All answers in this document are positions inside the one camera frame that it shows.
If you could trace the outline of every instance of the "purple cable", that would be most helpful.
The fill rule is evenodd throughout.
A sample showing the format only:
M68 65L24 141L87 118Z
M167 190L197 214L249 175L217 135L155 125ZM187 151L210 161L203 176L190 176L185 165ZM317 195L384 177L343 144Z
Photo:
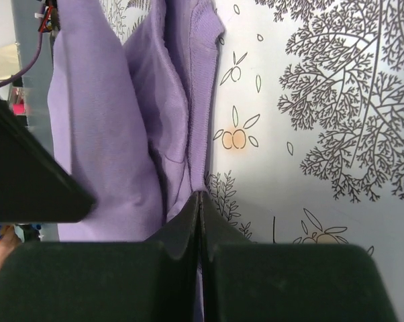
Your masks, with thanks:
M41 8L41 13L44 12L46 6L43 5ZM35 56L32 58L32 60L30 61L30 63L23 68L21 71L19 71L17 74L11 76L9 79L5 79L3 81L0 82L0 88L4 87L5 85L11 84L13 81L16 81L17 79L19 79L20 77L22 77L25 73L28 72L29 69L32 68L32 66L35 64L36 60L38 59L38 57L40 56L41 53L41 48L42 48L42 32L39 32L39 36L38 36L38 48L36 50Z

